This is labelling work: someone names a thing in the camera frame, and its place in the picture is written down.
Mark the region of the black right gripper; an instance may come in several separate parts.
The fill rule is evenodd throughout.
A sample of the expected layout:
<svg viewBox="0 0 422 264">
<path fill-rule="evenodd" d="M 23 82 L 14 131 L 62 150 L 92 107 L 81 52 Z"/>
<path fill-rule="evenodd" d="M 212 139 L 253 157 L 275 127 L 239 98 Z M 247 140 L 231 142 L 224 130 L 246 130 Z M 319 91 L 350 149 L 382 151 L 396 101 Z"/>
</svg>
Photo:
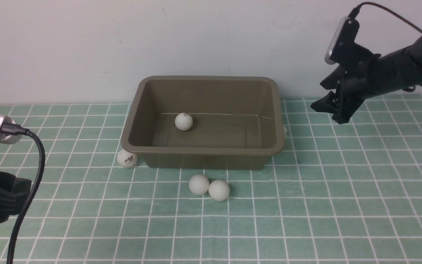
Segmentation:
<svg viewBox="0 0 422 264">
<path fill-rule="evenodd" d="M 330 91 L 310 107 L 318 113 L 332 114 L 339 125 L 346 124 L 359 109 L 363 100 L 381 95 L 373 81 L 373 70 L 381 55 L 358 44 L 337 44 L 334 60 L 339 66 L 325 77 L 320 85 Z"/>
</svg>

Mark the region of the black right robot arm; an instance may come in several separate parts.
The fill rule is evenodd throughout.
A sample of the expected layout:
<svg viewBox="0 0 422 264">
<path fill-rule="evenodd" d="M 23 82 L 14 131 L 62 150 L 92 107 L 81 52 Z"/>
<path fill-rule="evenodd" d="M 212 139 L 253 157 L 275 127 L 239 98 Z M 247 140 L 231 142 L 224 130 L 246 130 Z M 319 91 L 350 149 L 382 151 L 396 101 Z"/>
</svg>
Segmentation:
<svg viewBox="0 0 422 264">
<path fill-rule="evenodd" d="M 338 26 L 325 56 L 326 63 L 338 67 L 320 84 L 329 93 L 310 106 L 332 114 L 340 125 L 367 99 L 422 87 L 422 35 L 412 45 L 382 56 L 355 43 L 358 30 L 359 23 L 350 19 Z"/>
</svg>

